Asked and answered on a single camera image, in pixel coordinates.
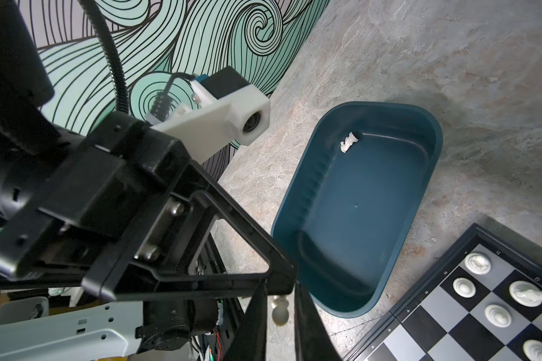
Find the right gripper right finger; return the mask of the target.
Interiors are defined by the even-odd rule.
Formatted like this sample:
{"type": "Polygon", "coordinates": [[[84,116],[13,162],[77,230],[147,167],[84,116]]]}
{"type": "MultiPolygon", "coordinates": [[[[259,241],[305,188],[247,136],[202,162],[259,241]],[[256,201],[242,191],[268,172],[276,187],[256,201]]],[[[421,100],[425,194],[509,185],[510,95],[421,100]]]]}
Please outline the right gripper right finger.
{"type": "Polygon", "coordinates": [[[301,283],[294,288],[294,342],[296,360],[341,361],[310,292],[301,283]]]}

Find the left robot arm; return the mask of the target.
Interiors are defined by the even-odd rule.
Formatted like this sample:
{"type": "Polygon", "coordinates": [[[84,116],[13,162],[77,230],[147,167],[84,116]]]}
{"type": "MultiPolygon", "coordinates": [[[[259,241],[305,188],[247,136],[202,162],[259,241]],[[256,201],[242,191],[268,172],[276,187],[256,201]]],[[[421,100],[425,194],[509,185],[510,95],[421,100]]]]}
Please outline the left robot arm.
{"type": "Polygon", "coordinates": [[[83,286],[117,301],[251,298],[225,357],[263,360],[266,297],[289,294],[297,275],[292,261],[203,169],[182,142],[128,113],[128,91],[114,41],[94,1],[81,3],[111,72],[116,111],[78,144],[63,147],[59,128],[39,111],[53,87],[18,7],[0,1],[0,137],[6,150],[24,152],[36,190],[8,211],[6,156],[0,155],[0,275],[32,276],[57,244],[96,245],[83,262],[83,286]],[[212,221],[226,220],[268,263],[265,273],[186,275],[212,221]]]}

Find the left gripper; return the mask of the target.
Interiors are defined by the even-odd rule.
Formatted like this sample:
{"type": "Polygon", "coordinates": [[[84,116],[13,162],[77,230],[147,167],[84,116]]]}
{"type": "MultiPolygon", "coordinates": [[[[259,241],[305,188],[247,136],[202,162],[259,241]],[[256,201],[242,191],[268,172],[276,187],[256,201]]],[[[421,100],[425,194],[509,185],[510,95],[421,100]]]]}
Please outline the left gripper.
{"type": "Polygon", "coordinates": [[[114,301],[294,290],[277,242],[183,144],[122,113],[30,154],[0,133],[0,290],[114,301]]]}

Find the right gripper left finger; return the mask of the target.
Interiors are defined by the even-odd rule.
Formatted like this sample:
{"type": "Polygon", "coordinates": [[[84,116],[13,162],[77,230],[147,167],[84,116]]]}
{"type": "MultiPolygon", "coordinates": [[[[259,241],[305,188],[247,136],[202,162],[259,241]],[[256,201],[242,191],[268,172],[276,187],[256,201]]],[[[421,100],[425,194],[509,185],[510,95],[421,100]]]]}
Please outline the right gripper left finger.
{"type": "Polygon", "coordinates": [[[266,359],[267,291],[262,281],[257,286],[239,329],[224,355],[224,361],[266,359]]]}

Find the white chess piece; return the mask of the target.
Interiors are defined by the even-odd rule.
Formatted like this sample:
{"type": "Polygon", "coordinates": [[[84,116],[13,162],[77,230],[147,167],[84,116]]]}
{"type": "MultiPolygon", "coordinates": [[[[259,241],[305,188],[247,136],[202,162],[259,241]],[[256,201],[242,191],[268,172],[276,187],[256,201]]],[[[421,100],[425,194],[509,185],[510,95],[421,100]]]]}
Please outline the white chess piece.
{"type": "Polygon", "coordinates": [[[289,320],[289,301],[286,296],[274,296],[272,299],[272,320],[277,326],[284,326],[289,320]]]}

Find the black white chessboard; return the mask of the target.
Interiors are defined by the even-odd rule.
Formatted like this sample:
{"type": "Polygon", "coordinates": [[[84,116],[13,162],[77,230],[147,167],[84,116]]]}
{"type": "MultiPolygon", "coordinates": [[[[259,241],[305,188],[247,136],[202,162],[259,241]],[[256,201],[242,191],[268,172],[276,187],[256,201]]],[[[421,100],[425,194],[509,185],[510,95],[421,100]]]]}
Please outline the black white chessboard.
{"type": "Polygon", "coordinates": [[[542,360],[542,264],[472,225],[349,360],[542,360]]]}

